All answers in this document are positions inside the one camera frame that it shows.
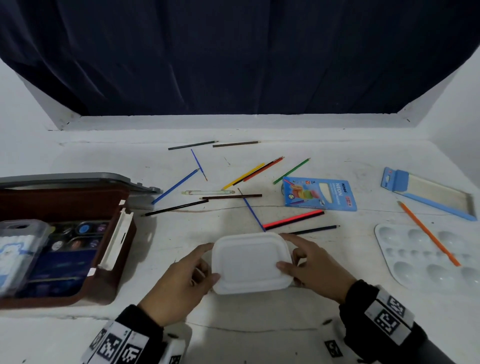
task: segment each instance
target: palette well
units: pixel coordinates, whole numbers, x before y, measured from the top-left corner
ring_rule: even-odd
[[[395,280],[415,291],[480,296],[480,260],[472,244],[447,229],[431,231],[457,258],[460,267],[454,266],[416,226],[375,226],[375,236]]]

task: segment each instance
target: yellow colored pencil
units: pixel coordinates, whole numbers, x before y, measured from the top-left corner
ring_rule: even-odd
[[[229,184],[227,184],[224,188],[222,188],[222,191],[223,191],[223,190],[226,190],[226,189],[229,188],[230,186],[233,186],[234,183],[243,180],[243,179],[244,179],[245,177],[247,177],[250,173],[255,172],[257,169],[263,167],[264,165],[265,165],[265,163],[259,164],[259,165],[256,166],[254,169],[252,169],[252,170],[248,171],[247,173],[245,173],[243,176],[238,177],[236,180],[234,180],[234,181],[230,182]]]

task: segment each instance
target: right hand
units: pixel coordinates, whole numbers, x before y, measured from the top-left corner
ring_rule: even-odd
[[[339,304],[345,303],[348,290],[357,281],[355,277],[314,242],[293,234],[280,236],[297,248],[292,253],[293,264],[277,262],[276,267],[315,293]],[[307,261],[298,265],[302,258],[307,258]]]

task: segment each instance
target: white table surface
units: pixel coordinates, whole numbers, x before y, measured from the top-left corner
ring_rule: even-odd
[[[133,182],[168,189],[197,168],[189,149],[167,151],[165,144],[66,143],[35,170],[42,173],[107,171]],[[183,190],[215,190],[261,162],[286,158],[242,182],[244,194],[262,193],[250,204],[263,223],[304,211],[283,206],[280,184],[272,181],[305,158],[312,159],[293,176],[346,179],[357,212],[327,211],[324,216],[288,225],[289,232],[338,224],[336,230],[304,235],[327,249],[357,278],[381,284],[416,315],[430,339],[457,363],[477,363],[480,357],[480,300],[466,296],[409,291],[390,275],[373,233],[379,223],[414,223],[396,203],[402,200],[427,225],[445,226],[478,249],[480,226],[380,187],[384,167],[403,169],[430,180],[473,193],[480,191],[436,147],[427,141],[345,141],[324,143],[260,143],[212,148],[195,153],[208,182],[197,173],[156,208],[197,201]],[[17,165],[17,174],[30,174]],[[196,245],[224,235],[259,232],[242,200],[210,201],[188,211],[140,217],[116,300],[108,306],[61,307],[0,312],[0,357],[3,363],[73,363],[106,320],[137,303],[168,266]],[[192,331],[185,363],[328,363],[318,327],[338,315],[334,302],[311,291],[288,288],[246,295],[210,293],[187,317]]]

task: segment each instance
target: clear plastic box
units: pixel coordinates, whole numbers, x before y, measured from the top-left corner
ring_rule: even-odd
[[[50,225],[40,220],[0,222],[0,297],[22,288],[50,231]]]

